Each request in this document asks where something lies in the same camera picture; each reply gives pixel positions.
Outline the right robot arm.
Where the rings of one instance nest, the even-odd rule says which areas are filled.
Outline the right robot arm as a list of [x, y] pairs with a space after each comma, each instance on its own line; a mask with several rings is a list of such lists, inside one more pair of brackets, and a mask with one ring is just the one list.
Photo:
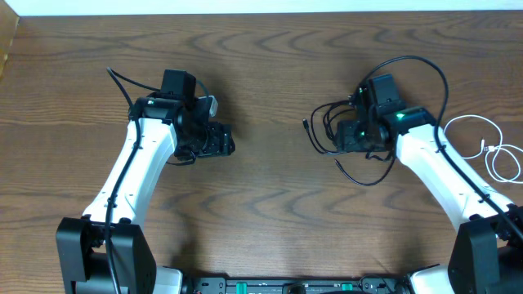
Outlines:
[[484, 181], [423, 107], [409, 108], [390, 74], [366, 78], [349, 99], [353, 120], [337, 125], [341, 152], [387, 152], [420, 179], [457, 232], [447, 265], [417, 269], [388, 293], [520, 293], [522, 208]]

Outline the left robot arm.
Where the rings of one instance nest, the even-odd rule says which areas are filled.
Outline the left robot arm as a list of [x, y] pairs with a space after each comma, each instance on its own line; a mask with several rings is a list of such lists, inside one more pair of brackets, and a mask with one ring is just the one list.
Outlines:
[[196, 96], [200, 84], [184, 70], [167, 69], [159, 88], [128, 101], [126, 139], [105, 184], [81, 217], [63, 218], [56, 231], [65, 292], [195, 291], [180, 270], [157, 265], [143, 226], [171, 157], [183, 167], [235, 151], [231, 127], [213, 121], [216, 97]]

